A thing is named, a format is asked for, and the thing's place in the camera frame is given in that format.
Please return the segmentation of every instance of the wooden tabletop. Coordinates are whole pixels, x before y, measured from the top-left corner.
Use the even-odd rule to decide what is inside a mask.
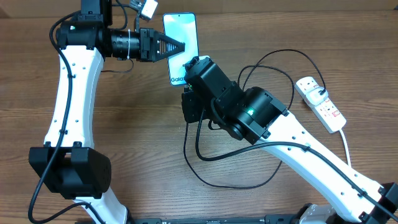
[[[30,147],[42,146],[53,115],[59,61],[48,32],[57,19],[0,20],[0,223],[29,222],[27,209],[39,178],[28,153]],[[114,23],[122,24],[122,17]],[[161,17],[141,26],[162,30]],[[212,14],[197,16],[197,26],[200,55],[210,55],[232,80],[272,50],[298,49],[311,56],[330,98],[347,119],[344,131],[353,168],[379,183],[398,182],[398,11]],[[314,76],[320,83],[299,54],[275,54],[264,65],[283,69],[294,80]],[[107,58],[104,69],[129,66]],[[277,72],[259,68],[248,86],[265,88],[286,104],[290,100],[290,82]],[[295,213],[308,202],[326,203],[285,164],[267,185],[254,190],[201,183],[182,154],[182,91],[170,86],[166,60],[136,62],[129,74],[102,73],[99,78],[95,149],[111,159],[111,187],[134,217],[261,217]],[[345,161],[340,135],[329,134],[297,92],[291,112]],[[219,162],[200,161],[193,147],[196,127],[189,128],[188,159],[213,184],[256,185],[279,163],[261,150]],[[205,127],[201,137],[206,156],[249,145]],[[47,218],[71,203],[43,187],[34,216]],[[86,218],[75,208],[54,223]]]

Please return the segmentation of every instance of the beige wall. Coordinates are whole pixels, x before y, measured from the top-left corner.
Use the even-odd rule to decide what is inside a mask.
[[[391,10],[397,5],[398,0],[159,0],[156,13]],[[0,17],[60,17],[79,8],[80,0],[0,0]]]

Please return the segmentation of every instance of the white power strip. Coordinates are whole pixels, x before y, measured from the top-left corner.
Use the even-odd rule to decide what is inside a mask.
[[[326,91],[321,95],[320,93],[324,88],[319,87],[312,77],[300,79],[296,83],[295,88],[329,133],[340,132],[346,151],[347,163],[351,166],[348,145],[343,132],[343,126],[347,123],[347,120],[331,102],[328,97],[328,92]]]

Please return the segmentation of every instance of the smartphone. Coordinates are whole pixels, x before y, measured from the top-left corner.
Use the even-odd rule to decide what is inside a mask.
[[[194,13],[168,13],[163,15],[165,35],[185,43],[185,51],[167,59],[170,84],[179,86],[187,84],[184,80],[184,64],[199,56],[197,22]]]

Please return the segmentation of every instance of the power outlet socket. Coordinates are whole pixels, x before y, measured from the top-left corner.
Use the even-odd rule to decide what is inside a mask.
[[[323,89],[322,87],[319,87],[315,79],[312,77],[302,78],[295,84],[295,89],[309,106],[310,103],[307,98],[307,93],[310,93],[317,88]],[[319,105],[310,107],[329,133],[335,133],[341,130],[347,123],[347,120],[329,97],[326,97]]]

